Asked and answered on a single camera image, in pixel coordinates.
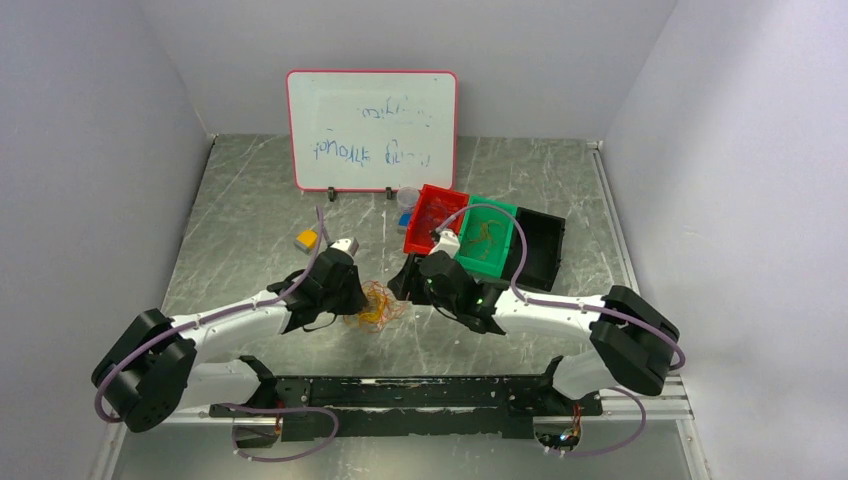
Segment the gray wall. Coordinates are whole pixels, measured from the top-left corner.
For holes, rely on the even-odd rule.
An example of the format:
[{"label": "gray wall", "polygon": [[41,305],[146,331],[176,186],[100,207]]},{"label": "gray wall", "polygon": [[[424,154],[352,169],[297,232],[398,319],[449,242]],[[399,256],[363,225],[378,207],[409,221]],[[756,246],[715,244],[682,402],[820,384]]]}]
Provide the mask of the gray wall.
[{"label": "gray wall", "polygon": [[209,142],[134,2],[0,12],[0,476],[80,479],[91,370],[161,303]]},{"label": "gray wall", "polygon": [[844,479],[848,4],[680,0],[606,138],[716,480]]},{"label": "gray wall", "polygon": [[449,69],[462,135],[600,139],[675,0],[142,0],[208,130],[287,133],[294,68]]}]

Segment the rubber band in green bin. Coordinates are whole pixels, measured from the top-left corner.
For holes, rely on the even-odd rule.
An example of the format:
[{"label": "rubber band in green bin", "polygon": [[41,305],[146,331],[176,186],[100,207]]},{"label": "rubber band in green bin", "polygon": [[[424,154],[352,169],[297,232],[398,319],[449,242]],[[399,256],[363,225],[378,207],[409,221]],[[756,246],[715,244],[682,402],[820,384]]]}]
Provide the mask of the rubber band in green bin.
[{"label": "rubber band in green bin", "polygon": [[[472,195],[469,205],[488,203],[515,216],[518,207]],[[471,208],[465,211],[459,231],[459,252],[456,260],[466,270],[500,277],[506,263],[512,232],[512,220],[491,208]]]}]

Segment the whiteboard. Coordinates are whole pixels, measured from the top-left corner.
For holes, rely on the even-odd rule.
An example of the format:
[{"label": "whiteboard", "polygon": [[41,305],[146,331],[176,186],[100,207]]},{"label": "whiteboard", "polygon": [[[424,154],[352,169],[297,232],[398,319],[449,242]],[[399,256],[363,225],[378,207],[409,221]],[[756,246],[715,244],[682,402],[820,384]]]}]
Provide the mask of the whiteboard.
[{"label": "whiteboard", "polygon": [[453,187],[453,73],[294,70],[286,88],[300,189]]}]

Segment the yellow sponge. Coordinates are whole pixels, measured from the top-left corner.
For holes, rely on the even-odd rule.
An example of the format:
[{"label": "yellow sponge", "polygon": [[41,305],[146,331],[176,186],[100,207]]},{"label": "yellow sponge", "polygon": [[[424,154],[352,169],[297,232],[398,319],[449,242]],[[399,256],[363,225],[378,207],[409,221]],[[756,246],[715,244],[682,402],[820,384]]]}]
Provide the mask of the yellow sponge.
[{"label": "yellow sponge", "polygon": [[294,246],[303,253],[309,253],[318,242],[318,234],[312,230],[304,230],[294,239]]}]

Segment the gray marble table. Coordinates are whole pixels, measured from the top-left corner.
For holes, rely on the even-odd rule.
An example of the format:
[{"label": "gray marble table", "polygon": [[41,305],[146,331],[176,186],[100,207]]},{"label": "gray marble table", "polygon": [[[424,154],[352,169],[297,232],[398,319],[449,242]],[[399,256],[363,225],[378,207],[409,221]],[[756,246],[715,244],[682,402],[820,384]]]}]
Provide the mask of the gray marble table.
[{"label": "gray marble table", "polygon": [[[303,268],[292,242],[314,228],[323,206],[334,238],[355,236],[360,277],[385,284],[406,255],[399,212],[385,194],[304,193],[294,185],[287,136],[222,135],[212,149],[186,229],[164,310],[204,311],[250,296]],[[461,137],[456,188],[566,218],[554,293],[606,293],[625,282],[610,213],[586,143]],[[316,325],[329,321],[319,317]],[[478,335],[432,308],[408,308],[377,335],[343,322],[246,344],[277,374],[421,375],[541,372],[584,346],[537,335]]]}]

